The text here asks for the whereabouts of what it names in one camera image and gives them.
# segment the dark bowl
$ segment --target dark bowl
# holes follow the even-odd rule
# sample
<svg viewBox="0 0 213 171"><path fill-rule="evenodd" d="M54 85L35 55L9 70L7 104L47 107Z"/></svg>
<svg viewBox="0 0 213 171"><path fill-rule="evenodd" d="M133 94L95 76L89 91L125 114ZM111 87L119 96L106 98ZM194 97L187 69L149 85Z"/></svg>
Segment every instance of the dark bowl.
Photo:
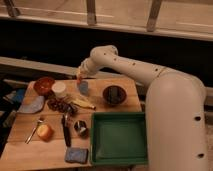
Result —
<svg viewBox="0 0 213 171"><path fill-rule="evenodd" d="M104 89L103 98L109 105L118 105L126 99L126 91L120 86L111 85Z"/></svg>

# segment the apple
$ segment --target apple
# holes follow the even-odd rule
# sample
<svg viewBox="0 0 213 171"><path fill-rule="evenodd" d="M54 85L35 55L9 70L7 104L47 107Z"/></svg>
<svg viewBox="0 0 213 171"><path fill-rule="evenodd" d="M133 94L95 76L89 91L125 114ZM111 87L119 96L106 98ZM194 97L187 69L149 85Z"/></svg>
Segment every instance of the apple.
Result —
<svg viewBox="0 0 213 171"><path fill-rule="evenodd" d="M53 129L48 124L41 124L37 129L37 135L43 141L49 141L53 133Z"/></svg>

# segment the black background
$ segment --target black background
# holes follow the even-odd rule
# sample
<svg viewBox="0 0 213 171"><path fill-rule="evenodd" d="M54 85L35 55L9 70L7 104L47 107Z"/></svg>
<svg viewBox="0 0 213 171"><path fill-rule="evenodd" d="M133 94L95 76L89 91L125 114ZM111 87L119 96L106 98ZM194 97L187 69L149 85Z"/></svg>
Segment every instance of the black background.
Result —
<svg viewBox="0 0 213 171"><path fill-rule="evenodd" d="M213 42L0 20L0 56L77 67L93 47L109 44L120 56L188 72L213 86Z"/></svg>

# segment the bowl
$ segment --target bowl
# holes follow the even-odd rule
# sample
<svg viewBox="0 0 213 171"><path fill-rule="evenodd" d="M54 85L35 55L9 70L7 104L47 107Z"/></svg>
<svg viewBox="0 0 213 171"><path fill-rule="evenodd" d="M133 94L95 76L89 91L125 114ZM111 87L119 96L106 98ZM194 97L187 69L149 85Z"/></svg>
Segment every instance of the bowl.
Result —
<svg viewBox="0 0 213 171"><path fill-rule="evenodd" d="M118 85L108 86L103 91L103 98L111 106L121 104L126 96L126 91Z"/></svg>
<svg viewBox="0 0 213 171"><path fill-rule="evenodd" d="M52 94L52 85L55 83L55 79L52 77L41 77L36 80L33 88L40 96L48 97Z"/></svg>

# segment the metal bar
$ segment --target metal bar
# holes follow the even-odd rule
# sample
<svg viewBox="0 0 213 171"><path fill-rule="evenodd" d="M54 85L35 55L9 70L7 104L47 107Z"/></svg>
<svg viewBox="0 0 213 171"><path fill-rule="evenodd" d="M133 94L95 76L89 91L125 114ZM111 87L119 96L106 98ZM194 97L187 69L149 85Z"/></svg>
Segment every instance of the metal bar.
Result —
<svg viewBox="0 0 213 171"><path fill-rule="evenodd" d="M7 12L10 17L16 18L21 14L19 9L15 7L12 0L4 0L4 3L7 6Z"/></svg>
<svg viewBox="0 0 213 171"><path fill-rule="evenodd" d="M96 23L95 0L87 0L87 24L92 26Z"/></svg>
<svg viewBox="0 0 213 171"><path fill-rule="evenodd" d="M149 19L148 19L148 22L146 25L146 29L148 32L155 31L155 26L156 26L156 22L157 22L157 18L158 18L158 14L160 11L162 1L163 0L153 0L152 1L151 10L149 13Z"/></svg>

